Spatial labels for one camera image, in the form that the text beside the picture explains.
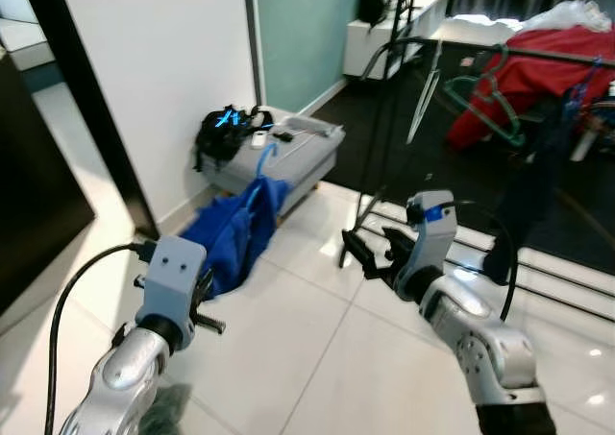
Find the white mattress bed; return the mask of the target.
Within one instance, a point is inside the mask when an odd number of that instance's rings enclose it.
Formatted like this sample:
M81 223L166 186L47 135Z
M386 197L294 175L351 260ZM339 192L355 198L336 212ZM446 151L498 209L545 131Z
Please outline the white mattress bed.
M0 41L18 70L35 69L56 61L39 24L0 17Z

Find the navy blue t-shirt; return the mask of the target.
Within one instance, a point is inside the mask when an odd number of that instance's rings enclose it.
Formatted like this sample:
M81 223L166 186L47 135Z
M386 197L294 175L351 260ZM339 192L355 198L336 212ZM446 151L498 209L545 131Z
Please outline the navy blue t-shirt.
M578 119L579 89L568 88L561 97L545 101L549 114L534 132L513 180L506 187L495 211L498 233L495 246L480 268L497 285L509 284L514 256L554 200L562 168L571 153L572 132Z

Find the blue garment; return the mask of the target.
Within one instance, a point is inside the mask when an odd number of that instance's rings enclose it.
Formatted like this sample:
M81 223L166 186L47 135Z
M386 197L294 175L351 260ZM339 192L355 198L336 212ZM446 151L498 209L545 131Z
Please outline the blue garment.
M277 231L289 181L260 176L241 193L212 199L180 236L206 248L203 270L212 271L204 298L212 300L240 287Z

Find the black backpack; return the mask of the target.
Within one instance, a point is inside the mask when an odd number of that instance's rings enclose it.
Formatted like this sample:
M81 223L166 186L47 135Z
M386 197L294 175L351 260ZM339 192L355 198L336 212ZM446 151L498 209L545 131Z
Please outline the black backpack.
M251 133L268 131L273 125L274 115L261 106L245 111L227 105L224 109L211 111L202 120L194 139L193 170L202 172L207 156L215 161L230 161Z

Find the black metal clothes rack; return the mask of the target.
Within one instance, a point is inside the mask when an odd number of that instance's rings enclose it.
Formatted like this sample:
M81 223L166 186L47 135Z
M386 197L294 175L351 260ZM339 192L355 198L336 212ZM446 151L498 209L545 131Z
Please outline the black metal clothes rack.
M390 39L386 43L379 45L379 47L375 48L374 52L370 54L370 59L369 61L365 63L365 67L363 71L359 72L359 79L361 81L368 80L370 74L372 74L372 70L374 69L375 66L377 66L378 60L381 60L381 55L385 55L388 52L388 50L391 49L392 52L394 52L394 57L385 58L385 61L383 62L383 72L382 72L383 82L388 83L388 81L392 80L392 76L388 75L388 72L390 72L390 69L392 66L392 63L390 63L389 61L392 60L392 61L397 62L399 65L404 65L405 58L403 57L403 53L404 53L403 48L406 47L406 45L408 45L409 43L414 43L414 44L426 45L426 47L434 47L436 40L440 40L440 39L421 38L420 36L404 36L404 38L394 38L394 36L391 36ZM495 45L498 45L498 44L504 44L504 43L478 44L478 43L473 43L473 41L456 41L456 40L443 39L443 49L444 48L465 49L467 50L467 52L484 52L484 50L488 50L489 48L495 47ZM592 65L592 62L594 60L602 59L603 61L602 69L615 69L614 60L606 60L601 57L587 57L587 55L573 55L573 54L566 54L566 53L546 52L546 50L531 50L531 49L517 48L517 47L509 47L509 48L511 52L511 57L524 57L524 58L549 60L549 61L556 61L556 62L579 63L579 65L583 65L587 67ZM373 115L374 131L377 131L378 128L381 128L381 117L383 115L383 112L385 111L386 102L387 102L386 96L381 96L378 98L377 110L375 110L375 113ZM391 131L392 123L395 122L395 120L392 119L392 116L396 116L395 113L397 110L397 105L396 105L397 101L395 100L394 102L395 102L394 106L391 106L391 109L390 109L392 110L390 111L390 119L388 119L388 123L386 123L388 127L388 133L387 133L386 140L385 140L386 142L388 141L387 137L391 136L392 134L392 131ZM381 186L379 186L379 188L377 189L377 192L368 194L364 192L363 185L365 184L366 177L368 177L369 175L370 168L368 166L368 161L366 161L366 159L363 161L363 164L364 164L363 176L360 177L359 189L357 190L357 201L356 201L357 208L356 208L355 214L353 214L353 224L351 225L349 229L346 229L347 231L365 230L365 231L369 231L372 233L378 233L376 231L373 231L372 229L367 229L364 226L365 221L366 219L368 219L370 214L375 214L375 216L378 216L378 217L385 217L385 219L390 220L390 221L395 221L395 223L399 223L403 225L405 224L404 220L396 219L396 217L390 216L387 214L382 214L382 212L378 212L378 210L375 208L375 205L378 205L378 203L385 202L383 200L383 195L385 195L385 190L386 190L387 185L385 185L385 181L382 179L382 177L383 177L383 171L385 171L387 162L388 162L388 155L387 153L385 153L385 156L383 156L383 158L381 159L381 166L377 168L377 172L379 173L379 176L381 176L379 178L379 184ZM528 267L533 272L544 274L544 276L549 276L551 278L557 278L557 280L559 281L567 281L568 284L575 285L576 287L583 287L583 289L585 290L590 290L590 291L593 291L593 293L604 295L613 301L615 299L615 294L606 293L606 291L599 290L597 289L597 287L592 287L587 284L580 284L580 282L578 281L571 280L570 278L565 278L561 274L551 272L551 270L542 269L532 264L524 265L524 264L520 264L519 262L513 262L513 268L511 268L510 272L508 273L508 275L511 276L513 280L510 281L509 285L507 286L509 291L508 293L506 293L506 296L505 296L506 303L509 303L511 298L513 298L513 295L511 295L511 290L513 290L514 287L519 287L519 289L524 291L524 293L532 294L536 296L536 298L553 301L554 303L561 304L561 306L566 306L568 308L575 309L576 311L584 313L584 315L594 316L594 317L599 318L599 320L608 321L608 322L611 322L611 324L614 324L615 322L614 317L603 315L601 312L594 311L594 309L589 309L585 306L580 306L580 304L572 303L572 301L567 301L565 299L558 298L557 296L551 295L550 293L544 293L544 291L537 290L535 289L535 287L519 286L517 282L515 282L514 278L518 276L518 270L519 268L522 268L522 267Z

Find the teal plastic hanger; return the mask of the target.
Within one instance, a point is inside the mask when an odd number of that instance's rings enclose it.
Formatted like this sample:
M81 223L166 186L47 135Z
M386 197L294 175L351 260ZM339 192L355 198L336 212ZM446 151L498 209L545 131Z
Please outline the teal plastic hanger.
M460 75L445 81L445 96L461 108L445 136L449 147L460 151L484 139L500 139L513 147L526 145L520 114L498 79L510 58L509 47L495 45L475 55Z

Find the clear plastic packet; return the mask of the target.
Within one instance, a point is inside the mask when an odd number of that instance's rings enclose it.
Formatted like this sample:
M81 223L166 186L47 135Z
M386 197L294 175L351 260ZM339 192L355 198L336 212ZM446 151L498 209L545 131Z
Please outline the clear plastic packet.
M321 122L321 120L311 118L311 116L299 116L296 114L286 116L285 119L278 122L277 127L283 129L283 131L311 132L325 137L332 136L332 132L335 129L334 124Z

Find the grey green cloth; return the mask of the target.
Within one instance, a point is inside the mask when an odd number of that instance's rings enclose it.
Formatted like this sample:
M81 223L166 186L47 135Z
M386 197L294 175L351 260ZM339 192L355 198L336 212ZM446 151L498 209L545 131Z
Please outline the grey green cloth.
M148 412L141 417L137 435L184 435L180 422L190 401L192 386L159 387Z

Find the grey ottoman wooden feet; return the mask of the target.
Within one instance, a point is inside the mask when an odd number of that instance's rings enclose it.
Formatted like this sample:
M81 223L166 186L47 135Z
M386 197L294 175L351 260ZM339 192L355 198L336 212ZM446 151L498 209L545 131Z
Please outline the grey ottoman wooden feet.
M264 176L289 183L288 197L282 203L280 216L284 217L298 206L317 183L329 173L334 165L339 146L342 145L346 131L342 125L335 125L332 136L325 137L311 132L283 131L278 122L286 116L296 114L294 111L269 109L274 115L272 133L290 133L289 141L268 137L268 144L277 144L280 150L264 164ZM250 140L240 147L230 161L215 161L204 158L203 176L216 188L233 195L240 194L247 184L254 179L261 149L252 149Z

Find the black glass panel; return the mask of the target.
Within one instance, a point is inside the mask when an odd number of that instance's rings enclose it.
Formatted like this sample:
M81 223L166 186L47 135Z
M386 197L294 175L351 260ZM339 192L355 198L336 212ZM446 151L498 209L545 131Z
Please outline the black glass panel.
M12 54L0 47L0 316L93 219Z

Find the red blanket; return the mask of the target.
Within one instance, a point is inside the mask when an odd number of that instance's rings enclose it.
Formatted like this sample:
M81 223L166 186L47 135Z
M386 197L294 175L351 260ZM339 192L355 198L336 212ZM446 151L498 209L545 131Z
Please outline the red blanket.
M614 60L615 28L601 33L590 32L580 26L572 27L570 30L519 31L504 41L504 44L536 52L587 55L587 57ZM534 109L536 103L561 97L572 84L587 74L588 69L589 67L579 63L511 57L504 70L498 74L498 79L502 92L522 118ZM599 69L588 89L585 105L588 106L603 96L607 86L614 80L615 69ZM529 133L524 128L524 123L520 123L529 140Z

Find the white bedding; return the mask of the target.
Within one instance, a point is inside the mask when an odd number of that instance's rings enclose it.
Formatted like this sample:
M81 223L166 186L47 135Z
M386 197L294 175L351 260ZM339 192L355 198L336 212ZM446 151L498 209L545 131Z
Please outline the white bedding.
M570 30L580 26L590 32L601 33L612 28L612 19L592 0L558 2L553 8L536 14L522 23L520 32L535 30Z

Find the white low cabinet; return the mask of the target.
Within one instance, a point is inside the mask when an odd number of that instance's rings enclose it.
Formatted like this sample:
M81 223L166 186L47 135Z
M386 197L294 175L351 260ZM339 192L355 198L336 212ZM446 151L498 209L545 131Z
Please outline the white low cabinet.
M447 17L450 0L357 0L346 27L342 72L347 78L383 80L411 60L421 44L388 48L395 38L430 38Z

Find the black floor mat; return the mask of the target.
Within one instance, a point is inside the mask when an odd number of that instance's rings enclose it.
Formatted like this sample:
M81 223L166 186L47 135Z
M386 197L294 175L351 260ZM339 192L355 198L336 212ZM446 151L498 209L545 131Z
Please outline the black floor mat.
M427 48L390 80L351 80L313 113L346 132L326 180L356 192L382 192L394 203L419 189L445 188L493 210L522 164L520 150L501 139L450 149L445 136L461 108L443 88L434 91L417 133L406 141L431 58L433 50ZM562 168L548 211L529 233L528 246L611 274L614 232L614 151L594 146L584 159Z

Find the black door frame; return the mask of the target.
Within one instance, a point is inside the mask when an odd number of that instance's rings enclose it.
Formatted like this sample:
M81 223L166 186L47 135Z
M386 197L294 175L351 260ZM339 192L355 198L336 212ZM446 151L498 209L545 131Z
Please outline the black door frame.
M107 168L120 199L141 237L158 239L161 232L142 192L135 165L129 158L126 145L115 123L95 66L80 36L67 0L30 0L35 17L42 24L45 38L56 58L64 82L83 116L89 136Z

